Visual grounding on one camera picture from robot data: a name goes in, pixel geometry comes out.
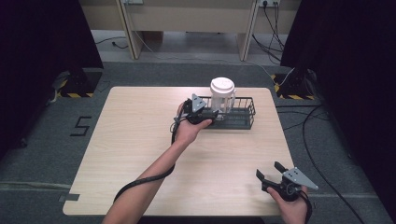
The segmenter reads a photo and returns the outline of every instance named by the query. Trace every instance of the cup lid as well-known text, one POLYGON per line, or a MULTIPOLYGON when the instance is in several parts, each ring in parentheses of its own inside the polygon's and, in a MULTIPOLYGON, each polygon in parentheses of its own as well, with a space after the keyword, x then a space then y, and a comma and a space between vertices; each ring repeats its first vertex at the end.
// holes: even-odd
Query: cup lid
POLYGON ((213 94, 222 97, 231 96, 233 93, 234 84, 233 82, 227 77, 217 77, 212 79, 210 83, 210 90, 213 94))

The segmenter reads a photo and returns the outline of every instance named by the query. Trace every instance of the forearm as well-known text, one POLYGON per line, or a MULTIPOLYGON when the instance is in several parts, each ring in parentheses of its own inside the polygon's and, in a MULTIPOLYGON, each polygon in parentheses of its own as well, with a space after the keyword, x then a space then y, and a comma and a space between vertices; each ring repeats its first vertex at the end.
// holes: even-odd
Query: forearm
MULTIPOLYGON (((188 144, 176 141, 137 179, 160 175, 168 171, 187 148, 188 144)), ((136 223, 163 183, 163 179, 127 189, 114 202, 103 223, 136 223)))

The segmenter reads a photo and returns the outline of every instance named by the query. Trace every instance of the gray carpet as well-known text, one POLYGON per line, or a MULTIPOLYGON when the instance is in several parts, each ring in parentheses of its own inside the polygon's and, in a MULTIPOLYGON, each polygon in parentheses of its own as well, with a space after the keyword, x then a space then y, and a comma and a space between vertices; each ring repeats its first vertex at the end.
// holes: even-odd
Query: gray carpet
MULTIPOLYGON (((276 66, 266 68, 270 74, 289 71, 276 66)), ((310 192, 314 205, 310 223, 359 223, 318 174, 304 147, 302 122, 314 109, 304 105, 322 104, 318 97, 314 101, 278 99, 272 80, 259 66, 185 63, 105 63, 92 98, 58 98, 47 106, 27 137, 28 146, 10 150, 0 161, 0 223, 100 223, 103 217, 64 215, 60 198, 73 183, 110 89, 114 86, 205 87, 214 77, 228 77, 236 88, 265 87, 272 91, 293 161, 319 185, 318 191, 310 192), (87 134, 70 136, 81 133, 75 129, 81 116, 91 117, 80 123, 90 126, 87 134), (41 185, 27 185, 31 182, 41 185)), ((319 108, 314 113, 316 116, 305 124, 305 139, 313 160, 365 223, 392 223, 361 168, 348 157, 328 112, 325 106, 319 108)), ((282 223, 279 217, 233 220, 233 223, 282 223)), ((146 217, 142 220, 142 223, 175 222, 231 223, 231 220, 227 217, 146 217)))

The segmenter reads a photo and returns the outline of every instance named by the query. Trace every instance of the white cup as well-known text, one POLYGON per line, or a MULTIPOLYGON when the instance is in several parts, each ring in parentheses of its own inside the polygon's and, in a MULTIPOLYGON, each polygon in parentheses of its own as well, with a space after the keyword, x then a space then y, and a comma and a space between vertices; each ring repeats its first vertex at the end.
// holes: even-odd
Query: white cup
POLYGON ((223 114, 230 113, 235 100, 235 86, 227 77, 217 77, 210 83, 212 91, 211 110, 219 111, 218 119, 223 119, 223 114))

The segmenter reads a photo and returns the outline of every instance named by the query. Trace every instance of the hand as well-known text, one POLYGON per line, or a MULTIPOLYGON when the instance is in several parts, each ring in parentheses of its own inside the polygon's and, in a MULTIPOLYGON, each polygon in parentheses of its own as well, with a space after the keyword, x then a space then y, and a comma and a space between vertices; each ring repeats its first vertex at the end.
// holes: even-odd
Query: hand
MULTIPOLYGON (((183 104, 178 107, 177 114, 179 114, 182 109, 183 104)), ((209 126, 212 122, 211 119, 206 119, 199 124, 191 124, 187 120, 183 120, 180 122, 180 125, 177 128, 176 134, 176 142, 181 142, 183 144, 189 145, 191 144, 200 132, 205 127, 209 126)))
MULTIPOLYGON (((287 224, 304 224, 307 206, 305 201, 299 197, 294 202, 286 202, 280 197, 279 193, 272 189, 267 189, 268 193, 273 197, 279 206, 281 216, 287 224)), ((303 186, 303 192, 307 193, 306 186, 303 186)))

